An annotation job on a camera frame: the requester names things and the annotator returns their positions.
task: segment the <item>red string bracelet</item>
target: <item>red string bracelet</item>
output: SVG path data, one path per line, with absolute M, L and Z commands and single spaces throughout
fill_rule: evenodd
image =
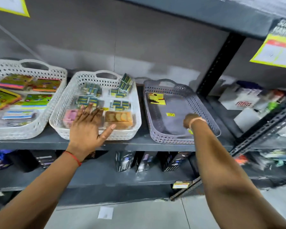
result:
M 82 163 L 80 162 L 80 160 L 79 160 L 79 159 L 77 159 L 77 157 L 76 157 L 76 156 L 74 156 L 73 154 L 71 154 L 69 151 L 64 151 L 64 153 L 70 154 L 70 155 L 74 158 L 74 160 L 76 160 L 76 161 L 77 161 L 78 166 L 81 166 L 81 165 L 82 165 Z

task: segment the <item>bracelet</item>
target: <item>bracelet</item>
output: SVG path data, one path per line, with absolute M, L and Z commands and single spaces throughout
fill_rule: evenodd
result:
M 197 118 L 191 119 L 190 123 L 188 124 L 189 128 L 191 128 L 191 125 L 192 125 L 192 123 L 193 123 L 195 120 L 201 120 L 201 121 L 206 122 L 206 120 L 203 119 L 202 117 L 197 117 Z
M 67 154 L 70 154 L 73 158 L 74 158 L 74 160 L 78 163 L 78 166 L 81 166 L 82 165 L 82 163 L 80 162 L 80 160 L 76 157 L 76 156 L 74 156 L 73 154 L 71 154 L 69 151 L 64 151 L 64 153 L 67 153 Z

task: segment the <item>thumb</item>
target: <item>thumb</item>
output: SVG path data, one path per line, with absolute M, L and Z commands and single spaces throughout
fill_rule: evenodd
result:
M 116 125 L 113 124 L 110 127 L 106 128 L 103 133 L 99 136 L 98 142 L 103 144 L 104 141 L 112 134 L 113 130 L 115 129 Z

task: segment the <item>gray plastic basket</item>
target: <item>gray plastic basket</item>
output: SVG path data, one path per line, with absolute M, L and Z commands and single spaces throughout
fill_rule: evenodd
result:
M 217 123 L 189 86 L 169 79 L 146 80 L 143 92 L 150 136 L 155 142 L 194 144 L 193 135 L 183 127 L 183 119 L 188 113 L 204 118 L 215 136 L 221 134 Z M 151 92 L 163 93 L 166 105 L 150 103 L 148 95 Z

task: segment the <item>floor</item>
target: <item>floor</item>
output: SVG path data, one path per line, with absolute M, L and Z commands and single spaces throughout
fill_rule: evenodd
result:
M 286 218 L 286 187 L 262 191 L 264 197 Z M 185 228 L 219 229 L 204 196 L 190 196 L 170 201 L 142 201 L 107 205 L 113 207 L 112 219 L 98 219 L 101 206 L 58 207 L 46 229 L 125 229 Z

